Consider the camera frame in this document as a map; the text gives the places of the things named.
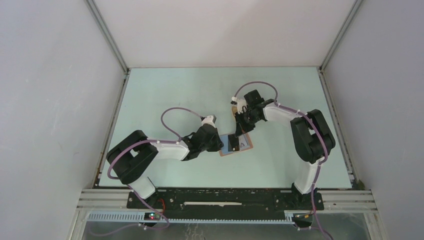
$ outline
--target glass panel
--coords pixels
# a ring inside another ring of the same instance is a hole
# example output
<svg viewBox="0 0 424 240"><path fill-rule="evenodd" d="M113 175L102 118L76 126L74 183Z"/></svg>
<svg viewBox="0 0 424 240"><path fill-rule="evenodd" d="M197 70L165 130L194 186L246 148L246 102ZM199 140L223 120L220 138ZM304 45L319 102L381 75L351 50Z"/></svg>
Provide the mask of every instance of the glass panel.
<svg viewBox="0 0 424 240"><path fill-rule="evenodd" d="M319 214L321 225L335 240L370 240L364 215L360 213ZM288 224L215 224L215 223L172 223L164 230L143 230L132 226L108 236L89 233L109 233L126 222L87 222L84 240L323 240L319 230L302 230Z"/></svg>

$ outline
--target small object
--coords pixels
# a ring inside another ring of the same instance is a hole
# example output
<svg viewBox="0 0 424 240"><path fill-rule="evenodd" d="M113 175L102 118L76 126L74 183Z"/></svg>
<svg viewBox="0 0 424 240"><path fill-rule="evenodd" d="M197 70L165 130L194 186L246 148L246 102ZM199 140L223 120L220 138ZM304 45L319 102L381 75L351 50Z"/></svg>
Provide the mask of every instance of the small object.
<svg viewBox="0 0 424 240"><path fill-rule="evenodd" d="M243 104L237 102L237 112L234 115L236 137L252 131L258 121L266 121L264 108L274 102L274 99L265 101L257 90L250 91L244 95L244 100L245 103Z"/></svg>
<svg viewBox="0 0 424 240"><path fill-rule="evenodd" d="M233 153L237 153L237 152L242 152L244 150L249 150L251 148L253 148L253 144L252 141L249 137L249 134L243 134L239 137L236 138L236 140L234 140L234 142L238 142L238 150L234 151L230 145L235 144L235 143L230 143L230 136L234 136L234 134L225 134L225 135L221 135L219 136L221 141L223 142L223 147L221 148L221 150L219 151L219 155L221 157L223 156L227 156Z"/></svg>
<svg viewBox="0 0 424 240"><path fill-rule="evenodd" d="M321 193L318 192L318 189L313 190L313 198L315 201L315 206L317 210L323 210L323 197ZM294 183L291 184L291 194L283 199L285 203L289 203L290 208L302 209L302 210L311 210L312 209L312 200L311 192L302 193L298 190Z"/></svg>
<svg viewBox="0 0 424 240"><path fill-rule="evenodd" d="M233 96L231 98L231 104L236 107L236 113L243 113L247 109L246 100Z"/></svg>
<svg viewBox="0 0 424 240"><path fill-rule="evenodd" d="M144 213L144 220L146 221L156 221L156 220L160 220L161 219L161 215L155 213L155 212L145 212Z"/></svg>
<svg viewBox="0 0 424 240"><path fill-rule="evenodd" d="M240 142L239 138L235 134L228 135L228 152L238 152L240 151Z"/></svg>

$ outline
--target light green table surface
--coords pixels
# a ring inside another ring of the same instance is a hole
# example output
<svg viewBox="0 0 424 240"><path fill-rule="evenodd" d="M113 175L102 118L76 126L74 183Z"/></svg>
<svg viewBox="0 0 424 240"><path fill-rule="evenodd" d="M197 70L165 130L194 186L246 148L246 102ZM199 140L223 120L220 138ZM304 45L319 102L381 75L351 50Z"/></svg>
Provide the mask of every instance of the light green table surface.
<svg viewBox="0 0 424 240"><path fill-rule="evenodd" d="M231 97L243 84L265 81L279 91L278 101L307 112L319 109L334 137L336 131L315 67L206 67L206 68L133 68L119 110L110 149L135 130L152 139L176 140L160 121L171 107L191 109L202 116L215 114L219 134L236 129L231 114ZM252 84L239 94L257 89L264 99L274 91L263 84ZM164 121L181 136L200 127L199 118L189 112L173 110ZM299 163L292 132L276 122L259 122L249 133L253 148L221 157L218 152L203 152L190 161L154 160L144 172L157 187L215 188L290 188ZM337 141L323 165L319 188L351 188L342 152ZM109 179L103 167L99 185L121 187Z"/></svg>

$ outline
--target aluminum frame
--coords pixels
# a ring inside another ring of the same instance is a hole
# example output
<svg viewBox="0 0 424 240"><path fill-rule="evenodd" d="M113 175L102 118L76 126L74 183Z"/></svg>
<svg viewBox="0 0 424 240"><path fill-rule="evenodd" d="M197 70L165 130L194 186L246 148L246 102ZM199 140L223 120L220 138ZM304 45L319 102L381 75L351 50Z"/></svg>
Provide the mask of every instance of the aluminum frame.
<svg viewBox="0 0 424 240"><path fill-rule="evenodd" d="M100 29L101 34L103 34L104 39L106 40L107 44L109 45L110 49L112 50L113 54L118 60L119 65L121 66L123 72L127 74L129 71L129 68L127 64L125 63L124 57L122 56L117 43L112 37L112 34L109 31L109 28L106 25L106 22L103 19L102 14L100 13L100 10L97 7L95 0L85 0L85 3L87 4L88 10L90 10L91 15L93 16L98 28Z"/></svg>
<svg viewBox="0 0 424 240"><path fill-rule="evenodd" d="M132 222L139 223L140 218L119 219L113 215L125 213L140 215L147 210L127 209L129 189L84 189L79 198L68 240L81 240L87 222L101 219L102 222ZM324 210L318 213L364 214L365 221L371 240L386 240L385 231L378 214L373 194L370 190L319 190L324 202ZM294 214L307 213L308 211L286 210L284 213L288 220L281 221L225 221L225 220L202 220L202 219L171 219L172 223L224 223L224 224L292 224L290 221Z"/></svg>
<svg viewBox="0 0 424 240"><path fill-rule="evenodd" d="M327 67L329 61L331 60L334 52L337 50L341 40L345 36L345 33L349 26L352 23L352 20L356 16L360 6L364 0L356 0L353 4L348 16L340 28L339 33L337 34L331 48L329 49L327 55L325 56L321 66L317 67L317 72L319 79L321 81L322 89L330 109L331 118L334 123L336 134L339 138L339 144L342 149L343 157L346 163L346 169L350 176L351 182L358 180L358 172L356 171L354 162L351 160L349 155L348 145L345 143L345 138L343 136L343 131L338 119L337 110L334 105L333 98L331 96L330 88L326 82L324 70ZM116 120L118 113L122 104L122 99L128 83L129 71L127 64L124 61L122 54L119 51L119 48L114 41L96 3L95 0L85 0L87 7L92 13L94 20L96 21L100 31L105 37L106 42L109 44L112 49L115 57L117 58L119 64L121 65L124 71L124 81L122 88L119 93L119 98L115 106L115 111L108 129L105 141L103 153L100 156L99 169L97 174L94 177L96 180L101 174L103 164L105 162L105 152L109 148L111 142L111 134L115 128ZM84 229L86 223L90 217L91 213L139 213L140 211L134 209L127 209L127 198L129 189L115 188L115 189L84 189L81 192L79 202L76 207L76 211L72 218L72 223L69 229L67 236L68 240L81 240L83 238ZM318 211L319 213L360 213L364 214L365 221L368 226L368 232L370 234L371 240L386 240L386 232L384 226L380 219L380 215L377 210L377 206L374 201L374 197L370 190L319 190L322 194L322 199L324 201L324 210ZM285 211L286 216L290 216L296 213L302 213L302 211ZM291 222L277 222L277 224L287 224Z"/></svg>
<svg viewBox="0 0 424 240"><path fill-rule="evenodd" d="M343 37L345 36L346 32L348 31L348 28L351 26L352 21L355 19L355 16L357 15L362 3L364 0L355 0L355 2L352 5L352 8L350 9L349 13L347 14L346 19L344 20L343 24L341 25L340 30L337 33L337 36L334 39L334 42L332 43L330 49L327 52L327 55L324 57L324 60L322 61L321 65L319 66L323 71L327 68L331 58L333 57L334 53L336 52L340 42L342 41Z"/></svg>

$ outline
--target white wall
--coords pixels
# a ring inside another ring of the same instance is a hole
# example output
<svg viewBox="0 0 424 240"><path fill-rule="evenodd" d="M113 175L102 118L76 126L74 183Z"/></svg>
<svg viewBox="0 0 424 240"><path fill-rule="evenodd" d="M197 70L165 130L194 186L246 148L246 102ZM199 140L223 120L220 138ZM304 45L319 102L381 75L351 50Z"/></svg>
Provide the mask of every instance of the white wall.
<svg viewBox="0 0 424 240"><path fill-rule="evenodd" d="M65 239L123 73L83 0L0 2L1 239Z"/></svg>
<svg viewBox="0 0 424 240"><path fill-rule="evenodd" d="M96 0L129 67L318 66L355 0Z"/></svg>
<svg viewBox="0 0 424 240"><path fill-rule="evenodd" d="M424 1L367 0L326 70L389 238L422 239Z"/></svg>

